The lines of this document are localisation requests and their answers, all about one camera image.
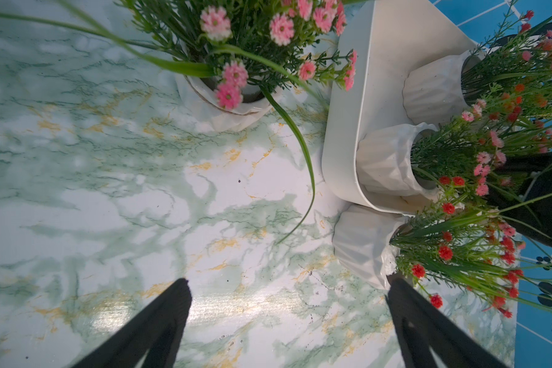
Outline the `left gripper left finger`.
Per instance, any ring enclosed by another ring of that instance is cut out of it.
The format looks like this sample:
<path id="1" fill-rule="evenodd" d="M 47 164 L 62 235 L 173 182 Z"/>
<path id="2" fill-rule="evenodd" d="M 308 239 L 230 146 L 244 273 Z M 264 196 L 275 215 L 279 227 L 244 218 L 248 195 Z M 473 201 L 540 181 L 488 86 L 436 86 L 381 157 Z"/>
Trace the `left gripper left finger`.
<path id="1" fill-rule="evenodd" d="M 176 280 L 76 367 L 172 367 L 185 331 L 192 293 Z"/>

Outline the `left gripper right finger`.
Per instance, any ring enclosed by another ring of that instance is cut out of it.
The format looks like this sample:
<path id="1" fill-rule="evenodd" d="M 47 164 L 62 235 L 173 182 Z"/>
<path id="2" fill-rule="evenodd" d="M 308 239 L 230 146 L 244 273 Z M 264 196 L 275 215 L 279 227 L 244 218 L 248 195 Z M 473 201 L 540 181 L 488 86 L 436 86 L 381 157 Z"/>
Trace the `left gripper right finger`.
<path id="1" fill-rule="evenodd" d="M 504 367 L 474 342 L 405 280 L 390 284 L 386 302 L 407 367 Z"/>

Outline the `red flower pot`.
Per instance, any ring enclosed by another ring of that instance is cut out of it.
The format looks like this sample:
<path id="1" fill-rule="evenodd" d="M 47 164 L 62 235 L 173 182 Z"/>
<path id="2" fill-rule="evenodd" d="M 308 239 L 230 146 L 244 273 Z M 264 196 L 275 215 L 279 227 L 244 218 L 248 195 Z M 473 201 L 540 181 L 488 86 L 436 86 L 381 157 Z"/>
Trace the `red flower pot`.
<path id="1" fill-rule="evenodd" d="M 390 277 L 403 277 L 441 308 L 443 298 L 426 282 L 472 293 L 504 317 L 509 302 L 552 311 L 552 282 L 530 277 L 518 255 L 521 242 L 508 212 L 467 199 L 453 185 L 413 216 L 380 213 L 351 205 L 333 234 L 340 264 L 363 281 L 388 291 Z"/>

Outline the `small pink flower pot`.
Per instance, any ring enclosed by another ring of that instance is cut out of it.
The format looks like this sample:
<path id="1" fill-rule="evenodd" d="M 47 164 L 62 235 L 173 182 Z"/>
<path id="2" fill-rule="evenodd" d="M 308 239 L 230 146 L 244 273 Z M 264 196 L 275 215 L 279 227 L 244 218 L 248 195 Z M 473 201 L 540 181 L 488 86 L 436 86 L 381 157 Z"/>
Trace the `small pink flower pot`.
<path id="1" fill-rule="evenodd" d="M 507 10 L 495 33 L 471 50 L 439 58 L 410 72 L 403 106 L 414 124 L 447 124 L 473 108 L 487 111 L 489 96 L 507 113 L 552 116 L 552 15 L 531 25 L 534 13 Z"/>

